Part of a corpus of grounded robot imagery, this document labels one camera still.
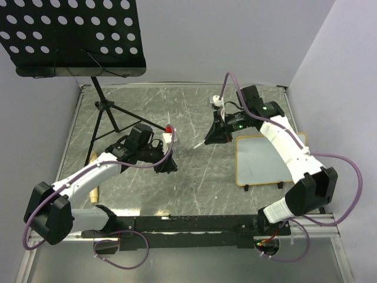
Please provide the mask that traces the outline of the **white marker pen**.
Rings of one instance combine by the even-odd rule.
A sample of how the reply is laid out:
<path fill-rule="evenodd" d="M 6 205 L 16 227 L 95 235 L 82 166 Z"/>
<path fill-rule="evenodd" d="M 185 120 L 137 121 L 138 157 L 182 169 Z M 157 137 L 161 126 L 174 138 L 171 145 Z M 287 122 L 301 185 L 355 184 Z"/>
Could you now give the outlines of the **white marker pen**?
<path fill-rule="evenodd" d="M 194 147 L 193 147 L 193 149 L 197 149 L 198 147 L 200 147 L 201 145 L 203 145 L 204 144 L 204 141 L 201 141 L 201 142 L 199 142 L 197 145 L 195 145 Z"/>

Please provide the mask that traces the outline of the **yellow framed small whiteboard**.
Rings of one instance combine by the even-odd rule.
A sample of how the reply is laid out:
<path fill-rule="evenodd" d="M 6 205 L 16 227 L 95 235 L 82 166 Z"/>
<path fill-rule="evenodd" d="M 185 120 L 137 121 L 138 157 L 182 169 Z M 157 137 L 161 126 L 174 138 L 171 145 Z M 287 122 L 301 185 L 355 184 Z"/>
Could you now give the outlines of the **yellow framed small whiteboard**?
<path fill-rule="evenodd" d="M 262 135 L 236 139 L 236 185 L 269 185 L 292 183 L 284 161 Z"/>

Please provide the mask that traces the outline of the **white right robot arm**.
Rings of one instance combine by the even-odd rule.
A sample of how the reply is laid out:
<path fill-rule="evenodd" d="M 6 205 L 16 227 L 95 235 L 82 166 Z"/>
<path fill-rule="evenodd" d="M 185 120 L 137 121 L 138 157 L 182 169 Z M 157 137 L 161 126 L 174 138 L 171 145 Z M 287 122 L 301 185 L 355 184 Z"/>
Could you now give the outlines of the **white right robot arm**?
<path fill-rule="evenodd" d="M 294 185 L 281 200 L 258 210 L 257 228 L 262 234 L 270 235 L 286 219 L 303 216 L 331 203 L 338 174 L 311 155 L 277 102 L 263 101 L 255 85 L 242 88 L 238 96 L 242 108 L 232 114 L 225 112 L 222 97 L 210 97 L 213 123 L 204 144 L 230 143 L 235 131 L 254 127 L 275 148 Z"/>

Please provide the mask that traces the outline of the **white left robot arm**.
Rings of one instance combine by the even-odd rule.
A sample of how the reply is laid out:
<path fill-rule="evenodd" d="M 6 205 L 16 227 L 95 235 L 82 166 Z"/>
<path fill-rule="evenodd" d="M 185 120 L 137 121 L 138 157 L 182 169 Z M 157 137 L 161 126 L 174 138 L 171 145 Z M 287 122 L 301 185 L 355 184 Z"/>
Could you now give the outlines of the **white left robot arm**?
<path fill-rule="evenodd" d="M 152 168 L 156 173 L 177 171 L 173 146 L 178 137 L 172 125 L 167 125 L 158 145 L 153 146 L 153 130 L 145 124 L 135 125 L 128 135 L 108 146 L 92 163 L 71 176 L 51 185 L 41 182 L 33 190 L 24 215 L 22 244 L 28 246 L 28 231 L 32 229 L 50 245 L 60 243 L 73 232 L 97 231 L 109 237 L 117 228 L 117 216 L 109 208 L 96 205 L 90 209 L 73 206 L 108 179 L 130 167 Z"/>

